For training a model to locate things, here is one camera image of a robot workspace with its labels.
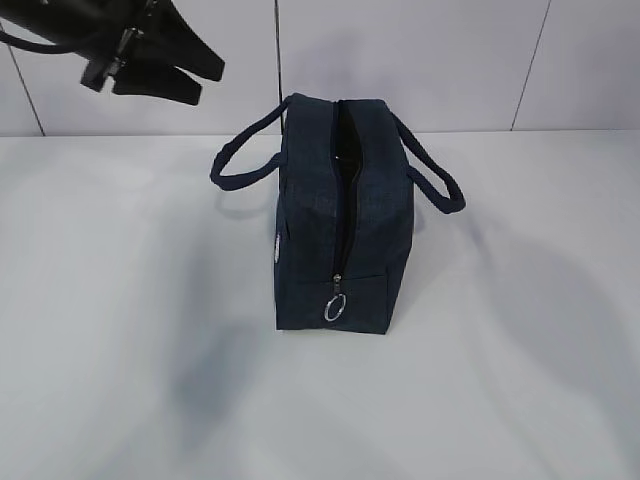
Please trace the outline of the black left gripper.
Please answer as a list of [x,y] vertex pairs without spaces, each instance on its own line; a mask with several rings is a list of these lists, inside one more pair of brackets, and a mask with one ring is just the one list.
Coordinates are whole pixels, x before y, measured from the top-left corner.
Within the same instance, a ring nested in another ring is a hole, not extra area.
[[[91,44],[83,86],[101,91],[111,77],[116,95],[195,106],[202,86],[178,68],[207,80],[222,79],[225,61],[191,29],[172,1],[110,1],[106,12],[112,17]],[[133,63],[134,57],[160,64]]]

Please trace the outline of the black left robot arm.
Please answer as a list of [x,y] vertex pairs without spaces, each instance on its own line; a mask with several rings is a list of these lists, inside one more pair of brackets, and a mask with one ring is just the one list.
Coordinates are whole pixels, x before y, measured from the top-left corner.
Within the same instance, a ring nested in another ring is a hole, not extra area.
[[171,1],[3,1],[1,17],[48,42],[3,32],[9,46],[87,60],[81,84],[93,91],[114,81],[116,95],[199,103],[194,76],[220,81],[225,62],[190,28]]

